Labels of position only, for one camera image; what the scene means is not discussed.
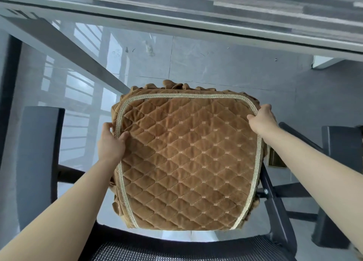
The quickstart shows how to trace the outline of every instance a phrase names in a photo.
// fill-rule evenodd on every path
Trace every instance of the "grey tile floor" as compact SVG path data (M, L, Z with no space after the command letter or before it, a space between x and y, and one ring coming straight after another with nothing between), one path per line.
M363 123L363 64L343 61L328 69L311 70L312 56L221 42L208 42L80 23L53 22L112 74L131 87L162 85L164 79L191 87L244 91L271 103L278 121L285 121L321 144L322 125L355 126ZM19 122L26 105L64 107L60 164L88 170L97 161L96 142L103 122L110 121L118 95L24 44L17 76L0 187L6 198L0 217L0 248L18 233L15 204L15 157ZM297 181L288 169L268 168L274 185ZM58 194L70 185L58 184ZM97 220L126 229L113 212L107 192ZM317 212L313 199L285 199L288 210ZM314 224L292 220L298 241L297 260L355 260L349 250L319 248L311 242ZM217 231L215 239L229 240L264 234L269 221L263 201L242 230ZM162 238L161 231L128 230ZM205 237L196 236L194 240Z

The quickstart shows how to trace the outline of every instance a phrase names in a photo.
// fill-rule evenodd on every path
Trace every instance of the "person's right hand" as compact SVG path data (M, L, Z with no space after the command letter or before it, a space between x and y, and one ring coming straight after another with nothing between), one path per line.
M264 104L258 110L257 115L247 115L248 123L253 132L265 137L266 133L278 128L274 114L271 112L271 105Z

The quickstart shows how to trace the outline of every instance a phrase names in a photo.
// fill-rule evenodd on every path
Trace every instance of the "diamond quilted pattern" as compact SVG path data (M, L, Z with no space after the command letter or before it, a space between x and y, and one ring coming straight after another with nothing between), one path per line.
M258 151L249 128L252 114L238 98L167 97L168 93L234 94L189 89L164 82L165 89L133 87L112 107L112 122L130 138L122 160L128 204L138 227L165 230L219 230L235 224L247 202ZM147 94L159 93L160 97ZM143 99L126 101L133 96ZM258 102L246 95L258 108ZM118 117L120 108L124 112ZM120 189L118 171L113 178ZM116 213L133 226L118 191Z

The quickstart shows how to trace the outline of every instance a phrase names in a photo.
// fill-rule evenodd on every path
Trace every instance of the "stitching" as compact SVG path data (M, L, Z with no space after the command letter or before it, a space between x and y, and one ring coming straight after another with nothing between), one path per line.
M233 98L233 99L243 100L250 106L253 113L255 115L257 114L257 108L254 105L254 103L248 97L240 95L240 94L191 94L191 93L140 94L140 95L132 96L132 97L126 99L125 102L120 107L119 113L118 113L117 119L116 119L116 131L115 131L116 138L119 138L119 136L121 135L122 116L123 116L127 106L133 101L141 100L141 99L145 99L145 98L148 98L148 99L150 99L150 98L211 98L211 99ZM239 225L239 223L247 216L247 213L248 213L249 209L251 208L251 205L252 205L256 190L257 190L257 183L258 183L258 179L259 179L260 171L261 171L261 154L262 154L261 147L262 147L262 138L260 136L257 136L257 153L256 153L256 157L255 157L255 171L254 171L254 175L253 175L253 179L252 179L252 183L251 183L250 194L248 195L246 205L244 206L242 213L240 214L240 216L238 217L238 219L236 220L234 225L231 227L231 229L235 229ZM126 211L128 213L128 216L129 216L131 222L133 223L134 227L138 228L139 226L136 222L134 213L131 210L129 199L127 197L125 183L123 181L121 162L117 165L117 171L118 171L118 175L119 175L121 194L122 194L122 198L123 198L123 201L124 201L124 204L126 207Z

